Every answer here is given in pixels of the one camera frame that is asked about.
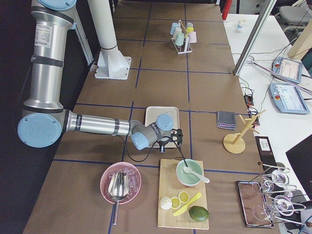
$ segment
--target gray cloth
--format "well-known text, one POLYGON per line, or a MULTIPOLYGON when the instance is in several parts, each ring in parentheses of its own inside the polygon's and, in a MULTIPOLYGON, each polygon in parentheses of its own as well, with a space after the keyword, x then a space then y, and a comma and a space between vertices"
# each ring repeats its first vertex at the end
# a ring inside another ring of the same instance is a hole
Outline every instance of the gray cloth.
POLYGON ((235 130, 236 128, 236 118, 234 112, 218 111, 216 113, 216 127, 235 130))

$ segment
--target yellow knife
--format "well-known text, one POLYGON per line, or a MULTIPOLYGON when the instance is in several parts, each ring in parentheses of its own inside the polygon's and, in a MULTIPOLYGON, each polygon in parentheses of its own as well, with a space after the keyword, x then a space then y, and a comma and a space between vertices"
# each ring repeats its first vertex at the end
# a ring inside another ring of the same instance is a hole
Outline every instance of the yellow knife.
POLYGON ((187 207, 189 205, 191 205, 193 202, 197 201, 198 199, 200 199, 201 197, 201 193, 197 193, 195 194, 191 200, 189 200, 182 208, 180 208, 179 210, 177 210, 176 212, 174 212, 174 216, 178 216, 180 214, 183 214, 184 212, 187 211, 187 207))

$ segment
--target lemon slice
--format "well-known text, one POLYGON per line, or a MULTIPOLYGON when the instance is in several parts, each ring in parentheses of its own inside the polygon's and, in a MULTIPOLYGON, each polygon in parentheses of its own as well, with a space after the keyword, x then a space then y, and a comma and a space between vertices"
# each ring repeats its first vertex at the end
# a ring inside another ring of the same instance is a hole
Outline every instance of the lemon slice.
POLYGON ((181 203, 187 203, 190 200, 190 195, 186 191, 181 191, 178 195, 181 203))
POLYGON ((172 209, 176 210, 181 206, 181 202, 177 196, 173 196, 171 198, 171 201, 172 201, 172 206, 171 206, 172 209))

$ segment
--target blue cup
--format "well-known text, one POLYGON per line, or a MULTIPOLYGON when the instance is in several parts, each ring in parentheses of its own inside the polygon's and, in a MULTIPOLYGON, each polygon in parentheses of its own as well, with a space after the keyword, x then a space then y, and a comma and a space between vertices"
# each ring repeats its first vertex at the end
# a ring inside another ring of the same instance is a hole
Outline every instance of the blue cup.
POLYGON ((170 29, 170 35, 173 35, 175 33, 176 28, 179 27, 178 23, 172 23, 171 29, 170 29))

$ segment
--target brown paper tabletop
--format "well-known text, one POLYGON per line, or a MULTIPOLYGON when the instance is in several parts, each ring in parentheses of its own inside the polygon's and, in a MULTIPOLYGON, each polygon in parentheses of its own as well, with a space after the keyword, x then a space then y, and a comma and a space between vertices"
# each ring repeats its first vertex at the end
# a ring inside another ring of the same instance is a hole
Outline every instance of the brown paper tabletop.
MULTIPOLYGON (((222 146, 234 131, 216 128, 218 110, 238 114, 247 110, 220 14, 214 4, 120 1, 113 15, 118 48, 132 63, 127 80, 95 79, 91 71, 75 106, 75 113, 144 123, 148 106, 175 106, 183 131, 182 151, 203 161, 209 230, 157 227, 160 159, 179 157, 177 149, 161 154, 153 149, 140 163, 126 154, 116 136, 69 132, 58 151, 24 230, 25 234, 274 234, 272 229, 244 226, 235 187, 261 172, 254 136, 243 137, 246 150, 233 155, 222 146), (178 55, 170 41, 171 23, 193 21, 198 42, 190 54, 178 55), (99 182, 113 163, 130 162, 142 177, 141 189, 131 202, 120 205, 112 225, 113 205, 101 195, 99 182)), ((149 149, 138 151, 127 139, 130 155, 141 160, 149 149)))

